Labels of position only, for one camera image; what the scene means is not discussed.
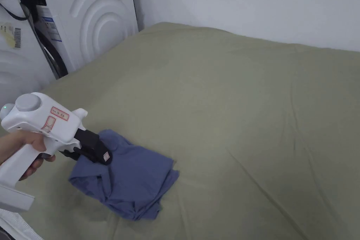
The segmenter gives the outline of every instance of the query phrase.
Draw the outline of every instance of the dryer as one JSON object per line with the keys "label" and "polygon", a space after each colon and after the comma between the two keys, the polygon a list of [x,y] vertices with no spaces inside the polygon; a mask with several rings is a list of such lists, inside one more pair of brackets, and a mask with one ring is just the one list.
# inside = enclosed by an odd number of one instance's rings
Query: dryer
{"label": "dryer", "polygon": [[133,0],[38,0],[36,24],[73,72],[138,32]]}
{"label": "dryer", "polygon": [[20,0],[0,0],[0,107],[25,93],[39,91],[56,79]]}

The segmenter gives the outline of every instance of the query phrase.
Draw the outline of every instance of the blue cloth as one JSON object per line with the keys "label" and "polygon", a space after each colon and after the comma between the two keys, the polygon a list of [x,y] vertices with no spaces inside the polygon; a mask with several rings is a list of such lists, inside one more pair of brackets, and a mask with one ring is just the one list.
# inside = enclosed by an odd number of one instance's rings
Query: blue cloth
{"label": "blue cloth", "polygon": [[134,146],[112,130],[99,135],[113,153],[112,163],[105,166],[81,156],[69,181],[124,219],[155,219],[161,197],[179,177],[179,172],[172,169],[174,161]]}

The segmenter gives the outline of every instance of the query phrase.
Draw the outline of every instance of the yellow tag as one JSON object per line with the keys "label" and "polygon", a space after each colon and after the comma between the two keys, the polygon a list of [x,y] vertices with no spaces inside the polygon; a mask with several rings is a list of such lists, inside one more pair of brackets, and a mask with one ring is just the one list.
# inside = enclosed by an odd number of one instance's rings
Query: yellow tag
{"label": "yellow tag", "polygon": [[0,33],[5,38],[6,43],[15,48],[15,39],[14,39],[14,28],[10,23],[0,23]]}

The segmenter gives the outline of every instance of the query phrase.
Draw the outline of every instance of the gray round knob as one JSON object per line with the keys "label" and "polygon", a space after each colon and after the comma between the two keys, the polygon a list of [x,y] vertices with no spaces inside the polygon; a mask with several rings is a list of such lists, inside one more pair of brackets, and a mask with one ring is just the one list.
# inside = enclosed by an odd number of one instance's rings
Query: gray round knob
{"label": "gray round knob", "polygon": [[0,119],[3,120],[10,113],[14,106],[15,104],[12,103],[4,105],[0,111]]}
{"label": "gray round knob", "polygon": [[23,94],[15,101],[15,106],[19,111],[34,111],[41,105],[41,99],[34,94]]}

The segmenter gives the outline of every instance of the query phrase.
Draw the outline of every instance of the barcode label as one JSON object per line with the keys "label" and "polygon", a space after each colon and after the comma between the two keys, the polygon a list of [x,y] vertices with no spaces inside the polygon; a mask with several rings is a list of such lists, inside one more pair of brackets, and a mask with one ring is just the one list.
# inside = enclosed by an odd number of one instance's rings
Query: barcode label
{"label": "barcode label", "polygon": [[15,48],[21,48],[21,28],[15,28],[14,40]]}

